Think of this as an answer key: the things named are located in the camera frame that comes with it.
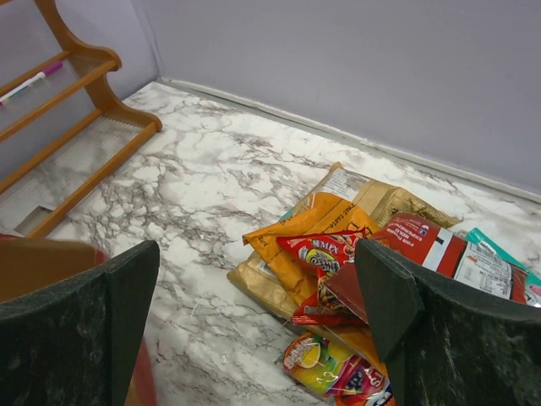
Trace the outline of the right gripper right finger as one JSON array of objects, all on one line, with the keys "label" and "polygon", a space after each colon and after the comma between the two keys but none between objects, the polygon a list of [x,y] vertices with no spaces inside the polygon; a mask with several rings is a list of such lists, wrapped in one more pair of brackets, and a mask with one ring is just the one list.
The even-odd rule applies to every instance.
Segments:
[{"label": "right gripper right finger", "polygon": [[399,405],[538,405],[540,310],[432,272],[374,240],[355,267]]}]

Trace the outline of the teal Fox's candy bag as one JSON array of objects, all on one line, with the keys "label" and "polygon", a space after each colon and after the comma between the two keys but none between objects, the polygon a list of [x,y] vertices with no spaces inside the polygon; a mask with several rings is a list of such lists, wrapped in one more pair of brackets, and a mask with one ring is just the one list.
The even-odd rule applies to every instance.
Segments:
[{"label": "teal Fox's candy bag", "polygon": [[482,246],[487,250],[490,250],[491,252],[499,256],[502,260],[505,260],[512,265],[518,266],[523,269],[527,273],[525,279],[525,299],[527,301],[527,304],[537,308],[540,307],[541,282],[537,274],[524,266],[520,261],[516,260],[512,255],[508,254],[497,243],[495,243],[478,228],[473,228],[472,230],[470,230],[466,234],[466,240],[468,242]]}]

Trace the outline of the red Fox's fruit candy bag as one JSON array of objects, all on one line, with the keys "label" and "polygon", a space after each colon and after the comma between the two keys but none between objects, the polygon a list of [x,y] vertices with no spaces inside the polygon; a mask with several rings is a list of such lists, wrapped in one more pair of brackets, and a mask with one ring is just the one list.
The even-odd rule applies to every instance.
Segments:
[{"label": "red Fox's fruit candy bag", "polygon": [[395,405],[389,379],[364,357],[306,332],[291,342],[276,363],[294,380],[337,405]]}]

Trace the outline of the red Doritos chips bag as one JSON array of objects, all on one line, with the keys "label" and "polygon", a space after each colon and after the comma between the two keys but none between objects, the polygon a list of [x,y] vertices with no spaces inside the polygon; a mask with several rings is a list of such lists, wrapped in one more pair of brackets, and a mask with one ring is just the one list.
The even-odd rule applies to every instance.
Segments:
[{"label": "red Doritos chips bag", "polygon": [[500,258],[486,244],[469,242],[422,217],[398,213],[372,240],[410,261],[471,288],[537,306],[539,284],[525,269]]}]

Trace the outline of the red snack mix packet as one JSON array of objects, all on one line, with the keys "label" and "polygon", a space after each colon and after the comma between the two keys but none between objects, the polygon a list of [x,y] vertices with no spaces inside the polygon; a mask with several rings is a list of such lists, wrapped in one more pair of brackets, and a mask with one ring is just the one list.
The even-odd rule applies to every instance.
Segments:
[{"label": "red snack mix packet", "polygon": [[295,310],[292,322],[301,326],[363,326],[354,315],[325,286],[347,263],[354,262],[355,244],[372,235],[368,227],[342,230],[339,233],[313,233],[301,236],[281,236],[277,243],[290,257],[300,261],[303,270],[317,277],[317,289]]}]

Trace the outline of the orange Kettle honey dijon bag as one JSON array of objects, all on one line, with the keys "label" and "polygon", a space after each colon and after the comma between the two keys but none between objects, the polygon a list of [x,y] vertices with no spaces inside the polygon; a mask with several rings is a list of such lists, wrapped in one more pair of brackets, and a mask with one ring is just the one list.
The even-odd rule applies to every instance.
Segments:
[{"label": "orange Kettle honey dijon bag", "polygon": [[351,201],[318,192],[307,211],[245,234],[243,242],[252,246],[292,298],[293,324],[329,330],[386,375],[368,323],[325,286],[354,262],[356,243],[379,230],[376,221]]}]

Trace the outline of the gold chips bag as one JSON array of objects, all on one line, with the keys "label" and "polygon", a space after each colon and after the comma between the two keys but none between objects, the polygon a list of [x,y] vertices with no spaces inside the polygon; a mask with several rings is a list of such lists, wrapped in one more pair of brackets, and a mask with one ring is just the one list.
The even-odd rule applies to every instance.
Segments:
[{"label": "gold chips bag", "polygon": [[[280,219],[278,225],[282,227],[288,218],[312,209],[319,192],[332,195],[333,201],[353,201],[380,226],[398,212],[417,214],[443,228],[451,228],[460,222],[404,188],[366,178],[346,170],[341,163],[336,162],[316,186]],[[300,288],[287,288],[275,274],[276,266],[282,262],[254,251],[246,261],[229,272],[227,278],[268,310],[289,318],[301,301],[315,291],[315,280],[307,276],[300,283]]]}]

